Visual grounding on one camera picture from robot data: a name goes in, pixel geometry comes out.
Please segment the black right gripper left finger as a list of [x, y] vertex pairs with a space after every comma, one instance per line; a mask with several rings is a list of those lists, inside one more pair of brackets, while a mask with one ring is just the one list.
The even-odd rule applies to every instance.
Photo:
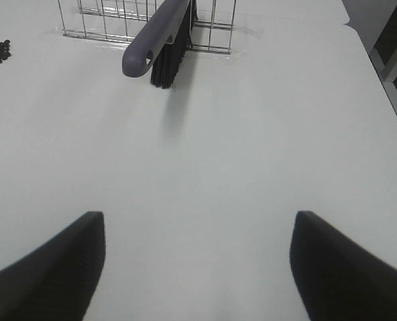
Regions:
[[105, 258], [104, 215], [87, 212], [0, 270], [0, 320], [83, 320]]

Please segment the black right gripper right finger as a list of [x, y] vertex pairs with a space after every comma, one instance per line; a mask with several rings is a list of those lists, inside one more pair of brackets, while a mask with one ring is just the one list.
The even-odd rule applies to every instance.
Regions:
[[295, 216], [289, 262], [310, 320], [397, 320], [397, 269], [312, 211]]

